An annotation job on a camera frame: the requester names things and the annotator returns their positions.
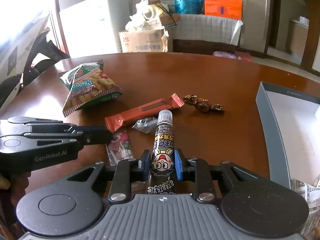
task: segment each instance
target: orange box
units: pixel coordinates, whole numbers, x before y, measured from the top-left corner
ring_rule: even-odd
[[[204,0],[204,14],[241,20],[242,0]]]

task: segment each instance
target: silver bolt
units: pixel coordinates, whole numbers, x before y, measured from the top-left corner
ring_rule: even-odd
[[[201,193],[199,195],[199,199],[203,201],[211,201],[214,199],[214,195],[212,193]]]
[[[126,195],[123,193],[114,193],[110,197],[113,201],[122,201],[126,198]]]

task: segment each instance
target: green snack package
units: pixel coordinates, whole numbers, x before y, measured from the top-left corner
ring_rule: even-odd
[[[100,102],[123,95],[118,87],[104,72],[103,61],[81,64],[60,77],[70,91],[63,114],[65,117],[72,112],[96,105]]]

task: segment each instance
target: white tube cap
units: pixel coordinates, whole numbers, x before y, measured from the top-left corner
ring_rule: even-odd
[[[161,122],[167,122],[172,125],[172,113],[169,110],[161,110],[158,116],[158,124]]]

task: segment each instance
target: wooden table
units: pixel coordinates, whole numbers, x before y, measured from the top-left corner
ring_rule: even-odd
[[[104,72],[125,95],[63,117],[68,90],[57,73],[99,59]],[[269,177],[266,145],[255,98],[260,81],[271,82],[320,97],[320,84],[269,66],[241,60],[183,53],[125,53],[65,59],[40,75],[9,106],[2,119],[29,116],[64,120],[77,125],[103,125],[104,117],[177,93],[181,98],[196,94],[225,113],[203,114],[193,106],[173,111],[174,146],[186,157],[209,164],[232,161]],[[152,149],[153,135],[129,130],[132,151],[139,157]],[[27,192],[46,185],[96,161],[108,162],[105,145],[85,146],[75,161],[38,171],[29,178]]]

